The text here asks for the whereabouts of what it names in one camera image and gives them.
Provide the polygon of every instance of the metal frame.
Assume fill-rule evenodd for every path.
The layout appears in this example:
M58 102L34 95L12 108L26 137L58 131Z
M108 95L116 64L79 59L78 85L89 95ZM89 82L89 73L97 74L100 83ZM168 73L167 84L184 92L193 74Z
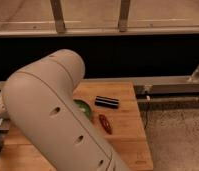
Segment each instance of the metal frame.
M57 33L65 33L65 22L60 0L50 0Z
M121 0L120 15L119 15L119 22L118 22L118 27L119 27L120 32L127 31L130 4L131 4L131 0Z
M84 79L84 81L130 81L134 84L136 94L176 94L199 93L199 82L189 83L190 76L168 77L127 77L127 78L98 78ZM0 90L4 81L0 81Z

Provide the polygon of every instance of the metal bar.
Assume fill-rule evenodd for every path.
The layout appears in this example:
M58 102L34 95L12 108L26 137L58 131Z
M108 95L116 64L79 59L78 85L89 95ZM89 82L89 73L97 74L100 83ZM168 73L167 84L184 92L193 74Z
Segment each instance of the metal bar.
M57 33L66 31L60 0L50 0Z
M119 29L67 29L65 34L56 30L0 30L0 37L74 37L74 36L130 36L130 35L166 35L166 34L199 34L199 27L167 28L128 28L126 32Z
M97 78L84 81L130 81L134 84L136 94L171 94L171 93L199 93L199 82L189 83L190 76L164 77L126 77L126 78Z
M120 32L127 31L130 0L121 0L118 27Z

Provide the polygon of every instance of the black wall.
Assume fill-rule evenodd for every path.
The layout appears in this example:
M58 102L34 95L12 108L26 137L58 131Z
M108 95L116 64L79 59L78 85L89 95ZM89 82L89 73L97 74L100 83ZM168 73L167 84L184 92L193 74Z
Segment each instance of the black wall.
M199 64L199 34L0 38L0 80L63 48L82 56L86 78L189 75Z

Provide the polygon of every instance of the metal rail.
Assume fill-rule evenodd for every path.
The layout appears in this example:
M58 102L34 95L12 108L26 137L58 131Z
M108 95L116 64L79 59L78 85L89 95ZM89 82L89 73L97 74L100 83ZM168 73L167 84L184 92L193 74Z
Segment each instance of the metal rail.
M127 77L127 78L97 78L84 79L84 81L130 81L134 84L137 95L148 94L176 94L176 93L199 93L199 81L189 83L190 76L169 77ZM4 81L0 81L0 90Z

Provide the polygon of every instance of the green object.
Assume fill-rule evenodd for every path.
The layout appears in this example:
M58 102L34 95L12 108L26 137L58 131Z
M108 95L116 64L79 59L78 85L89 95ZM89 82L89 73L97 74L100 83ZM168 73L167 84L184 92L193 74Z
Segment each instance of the green object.
M91 121L92 120L92 111L90 106L83 100L80 99L74 99L77 106L80 108L80 110L87 116L87 118Z

